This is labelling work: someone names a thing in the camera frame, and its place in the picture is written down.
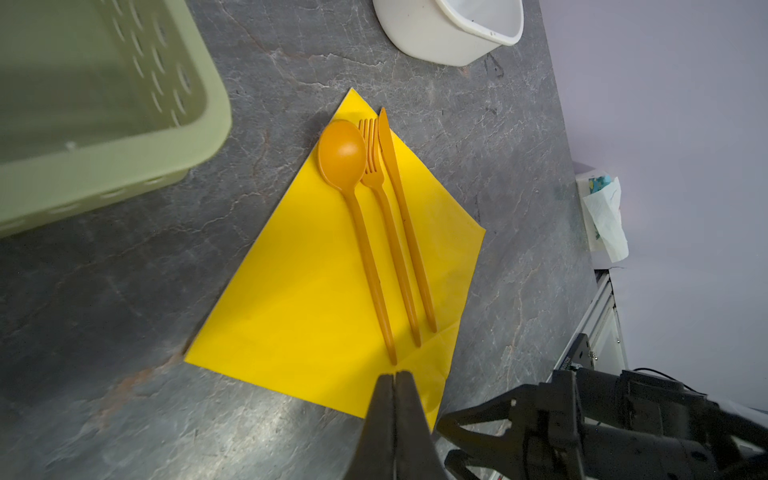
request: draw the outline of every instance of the gray marble countertop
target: gray marble countertop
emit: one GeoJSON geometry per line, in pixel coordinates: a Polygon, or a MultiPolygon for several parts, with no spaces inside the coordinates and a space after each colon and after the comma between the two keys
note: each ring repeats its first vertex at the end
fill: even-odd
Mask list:
{"type": "Polygon", "coordinates": [[[398,52],[370,1],[189,5],[232,103],[221,152],[0,240],[0,477],[341,476],[361,419],[181,360],[349,88],[488,231],[442,410],[544,380],[596,287],[536,0],[464,68],[398,52]]]}

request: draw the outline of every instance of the tissue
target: tissue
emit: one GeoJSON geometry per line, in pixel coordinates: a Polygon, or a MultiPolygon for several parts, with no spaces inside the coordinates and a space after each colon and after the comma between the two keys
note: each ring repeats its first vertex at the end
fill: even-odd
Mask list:
{"type": "Polygon", "coordinates": [[[599,191],[583,197],[584,205],[592,217],[594,226],[599,233],[599,239],[605,245],[605,250],[611,262],[623,260],[629,256],[629,246],[624,229],[621,227],[621,183],[618,177],[599,191]]]}

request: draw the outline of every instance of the purple wall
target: purple wall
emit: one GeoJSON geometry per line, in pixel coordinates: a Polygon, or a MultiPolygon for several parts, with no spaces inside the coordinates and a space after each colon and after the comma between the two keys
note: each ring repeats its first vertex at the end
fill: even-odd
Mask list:
{"type": "Polygon", "coordinates": [[[630,365],[768,409],[768,2],[541,10],[573,160],[621,178],[630,365]]]}

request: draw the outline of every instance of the knife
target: knife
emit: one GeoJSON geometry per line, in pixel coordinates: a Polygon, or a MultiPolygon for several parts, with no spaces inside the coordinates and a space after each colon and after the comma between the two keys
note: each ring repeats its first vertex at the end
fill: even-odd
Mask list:
{"type": "Polygon", "coordinates": [[[416,233],[413,230],[411,214],[408,212],[406,194],[402,189],[400,170],[397,167],[397,156],[395,156],[395,144],[392,142],[392,131],[389,129],[389,119],[386,116],[385,108],[382,108],[382,113],[379,115],[379,143],[382,146],[384,165],[386,166],[387,173],[389,173],[389,179],[392,181],[395,197],[397,197],[397,204],[400,206],[402,224],[406,230],[408,250],[411,252],[413,269],[416,274],[416,283],[419,285],[419,294],[422,297],[424,310],[427,314],[427,323],[433,332],[437,332],[437,320],[435,319],[435,307],[432,303],[432,292],[429,290],[427,272],[424,268],[424,260],[422,259],[422,251],[419,249],[419,242],[416,240],[416,233]]]}

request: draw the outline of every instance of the basket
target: basket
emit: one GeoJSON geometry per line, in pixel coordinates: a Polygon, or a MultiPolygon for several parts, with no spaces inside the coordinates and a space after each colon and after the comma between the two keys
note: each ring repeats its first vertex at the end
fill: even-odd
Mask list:
{"type": "Polygon", "coordinates": [[[6,3],[0,237],[172,184],[227,138],[184,0],[6,3]]]}

